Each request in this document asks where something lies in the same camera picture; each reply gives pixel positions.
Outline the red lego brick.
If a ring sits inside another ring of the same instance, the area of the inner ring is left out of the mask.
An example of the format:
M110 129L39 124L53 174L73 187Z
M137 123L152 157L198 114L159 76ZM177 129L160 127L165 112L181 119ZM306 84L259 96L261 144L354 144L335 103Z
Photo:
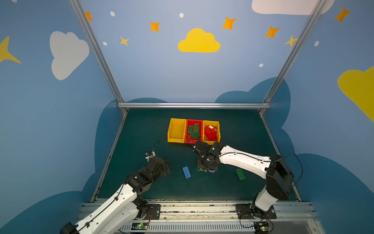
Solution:
M208 141L217 141L217 129L212 125L207 125L205 127L205 136Z

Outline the right yellow plastic bin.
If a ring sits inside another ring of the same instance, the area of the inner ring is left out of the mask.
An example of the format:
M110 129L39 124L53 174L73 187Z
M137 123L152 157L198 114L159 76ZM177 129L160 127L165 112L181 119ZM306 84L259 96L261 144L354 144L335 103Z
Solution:
M220 142L220 123L218 121L203 121L203 141L209 145Z

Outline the left aluminium frame post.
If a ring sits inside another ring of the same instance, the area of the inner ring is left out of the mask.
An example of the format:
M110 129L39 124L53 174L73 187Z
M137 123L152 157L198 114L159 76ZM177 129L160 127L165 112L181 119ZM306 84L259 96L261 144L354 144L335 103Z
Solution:
M104 55L102 53L102 50L100 48L100 45L96 39L96 36L92 30L92 27L90 26L89 20L87 19L87 16L84 12L83 6L80 1L78 0L69 0L69 3L88 39L88 42L97 58L97 61L107 79L107 82L117 100L117 104L120 104L124 102L123 97L120 93L119 87L113 77L113 74L110 70L110 67L108 63L106 62Z

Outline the left controller board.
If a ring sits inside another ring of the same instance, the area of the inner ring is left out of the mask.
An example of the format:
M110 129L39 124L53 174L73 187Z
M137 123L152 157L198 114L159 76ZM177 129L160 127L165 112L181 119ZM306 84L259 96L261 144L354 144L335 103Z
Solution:
M132 223L131 230L132 231L147 231L149 225L147 223Z

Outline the green lego brick small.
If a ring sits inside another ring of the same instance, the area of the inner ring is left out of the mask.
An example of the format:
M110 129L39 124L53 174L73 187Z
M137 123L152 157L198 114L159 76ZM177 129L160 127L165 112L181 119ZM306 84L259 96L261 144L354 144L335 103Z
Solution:
M197 132L191 132L190 136L194 139L200 139L200 135Z

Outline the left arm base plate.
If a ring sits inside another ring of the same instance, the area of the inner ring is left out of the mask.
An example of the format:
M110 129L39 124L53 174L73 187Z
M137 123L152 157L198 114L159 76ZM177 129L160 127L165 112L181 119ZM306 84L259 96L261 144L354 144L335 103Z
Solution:
M147 207L142 207L139 210L137 219L140 220L159 220L161 213L160 204L148 204Z

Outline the controller board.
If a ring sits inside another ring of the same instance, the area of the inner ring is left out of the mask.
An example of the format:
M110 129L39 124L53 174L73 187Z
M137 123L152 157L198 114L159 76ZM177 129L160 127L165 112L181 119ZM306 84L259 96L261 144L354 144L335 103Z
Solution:
M255 234L269 234L273 227L269 222L256 222L253 225Z
M132 231L147 231L149 225L147 223L132 223L131 230Z

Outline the yellow plastic bin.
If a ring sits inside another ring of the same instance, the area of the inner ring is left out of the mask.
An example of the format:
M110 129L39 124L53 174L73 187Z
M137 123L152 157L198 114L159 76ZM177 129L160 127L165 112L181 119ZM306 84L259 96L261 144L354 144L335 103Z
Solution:
M169 127L168 127L168 134L167 134L168 142L185 143L186 125L187 125L186 119L171 118Z
M218 121L203 121L203 141L209 145L220 142L220 123Z

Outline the left yellow plastic bin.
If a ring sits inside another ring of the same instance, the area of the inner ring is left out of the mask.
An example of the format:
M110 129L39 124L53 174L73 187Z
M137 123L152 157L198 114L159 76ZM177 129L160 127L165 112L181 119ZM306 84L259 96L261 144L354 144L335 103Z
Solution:
M168 142L185 143L186 125L187 125L186 119L171 118L169 127L168 127L168 134L167 134Z

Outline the right aluminium frame post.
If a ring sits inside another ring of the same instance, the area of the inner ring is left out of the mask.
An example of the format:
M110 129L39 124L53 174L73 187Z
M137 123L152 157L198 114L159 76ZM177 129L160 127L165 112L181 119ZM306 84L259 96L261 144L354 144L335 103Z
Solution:
M322 15L322 10L327 4L327 0L319 0L317 1L315 7L313 8L309 18L307 19L304 27L302 28L298 40L296 43L292 46L292 49L285 60L285 63L283 64L279 74L277 75L276 79L274 80L270 90L268 91L264 101L263 105L264 107L259 109L259 114L262 116L266 109L270 108L270 103L275 96L276 92L278 91L281 83L285 79L287 73L289 72L292 64L296 60L299 52L302 50L303 45L307 41L309 35L313 31L315 25L317 24L318 20L320 19Z

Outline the aluminium frame post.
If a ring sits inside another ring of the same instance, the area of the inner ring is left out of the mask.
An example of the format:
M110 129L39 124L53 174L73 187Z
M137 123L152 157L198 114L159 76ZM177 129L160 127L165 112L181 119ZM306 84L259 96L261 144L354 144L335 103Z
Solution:
M119 87L113 77L113 74L110 70L110 67L108 63L106 62L104 55L102 53L102 50L100 48L100 45L96 39L96 36L92 30L92 27L90 26L89 20L87 19L87 16L84 12L83 6L80 1L78 0L69 0L69 3L88 39L88 42L97 58L97 61L107 79L107 82L117 100L117 104L120 104L124 102L123 97L120 93Z
M315 7L313 8L309 18L307 19L304 27L302 28L298 40L296 43L292 46L292 49L285 60L285 63L283 64L279 74L277 75L276 79L274 80L270 90L268 91L264 101L263 105L264 107L259 109L259 114L262 116L266 109L270 108L270 103L275 96L276 92L278 91L281 83L285 79L287 73L289 72L292 64L296 60L299 52L302 50L303 45L307 41L309 35L313 31L315 25L317 24L318 20L320 19L322 15L322 10L327 4L327 0L319 0L317 1Z

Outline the aluminium front mounting rail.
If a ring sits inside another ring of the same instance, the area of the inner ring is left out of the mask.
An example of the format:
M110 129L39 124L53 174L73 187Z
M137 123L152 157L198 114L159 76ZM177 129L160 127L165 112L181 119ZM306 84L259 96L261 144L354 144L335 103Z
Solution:
M104 202L86 203L78 221L91 214ZM269 234L323 234L324 229L309 202L277 202L276 219L238 219L236 204L239 201L156 201L160 204L159 220L134 219L123 224L114 234L171 234L171 233L250 233L254 234L256 222L269 222L273 230ZM147 231L132 231L132 223L147 223Z

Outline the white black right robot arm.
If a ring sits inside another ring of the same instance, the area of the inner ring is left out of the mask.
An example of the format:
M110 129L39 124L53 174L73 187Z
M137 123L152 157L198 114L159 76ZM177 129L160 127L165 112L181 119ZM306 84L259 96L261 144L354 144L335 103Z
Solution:
M287 201L294 183L294 173L287 162L279 155L273 158L258 156L234 149L219 142L197 141L192 146L197 157L197 169L214 173L219 164L236 166L258 175L266 181L265 187L256 195L251 204L252 213L264 214L277 201Z

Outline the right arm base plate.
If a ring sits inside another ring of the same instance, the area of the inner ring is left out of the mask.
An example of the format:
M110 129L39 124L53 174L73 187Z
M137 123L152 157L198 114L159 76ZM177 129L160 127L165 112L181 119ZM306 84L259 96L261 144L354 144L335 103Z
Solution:
M252 205L251 203L236 204L235 209L237 212L238 219L276 219L274 206L272 205L267 211L263 211L260 208Z

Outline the red plastic bin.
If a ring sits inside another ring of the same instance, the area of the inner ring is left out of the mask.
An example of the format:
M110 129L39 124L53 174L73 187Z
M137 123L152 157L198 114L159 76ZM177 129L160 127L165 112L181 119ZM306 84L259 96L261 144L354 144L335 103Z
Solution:
M200 139L194 139L188 134L188 126L192 125L194 127L194 124L199 124L199 132ZM203 121L201 120L187 120L186 123L186 129L185 129L185 143L186 144L195 144L198 140L203 140Z

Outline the right controller board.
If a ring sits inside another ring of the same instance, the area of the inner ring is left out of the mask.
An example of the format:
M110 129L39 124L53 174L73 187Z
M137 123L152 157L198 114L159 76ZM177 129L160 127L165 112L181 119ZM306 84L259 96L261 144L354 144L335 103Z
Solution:
M269 222L256 222L253 225L255 234L269 234L273 227Z

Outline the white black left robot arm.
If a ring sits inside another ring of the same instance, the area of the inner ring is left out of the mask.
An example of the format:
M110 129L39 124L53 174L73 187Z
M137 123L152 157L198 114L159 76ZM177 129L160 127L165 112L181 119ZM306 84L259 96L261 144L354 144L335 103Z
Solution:
M119 189L100 207L76 224L68 222L61 234L113 234L123 224L146 215L148 202L142 194L157 179L170 174L169 162L153 157L140 170L128 175Z

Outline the horizontal aluminium frame rail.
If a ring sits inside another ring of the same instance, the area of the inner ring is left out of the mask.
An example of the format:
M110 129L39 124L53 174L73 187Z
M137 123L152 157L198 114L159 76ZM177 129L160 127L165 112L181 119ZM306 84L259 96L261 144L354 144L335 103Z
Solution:
M269 103L151 103L119 102L119 108L163 108L163 109L269 109Z

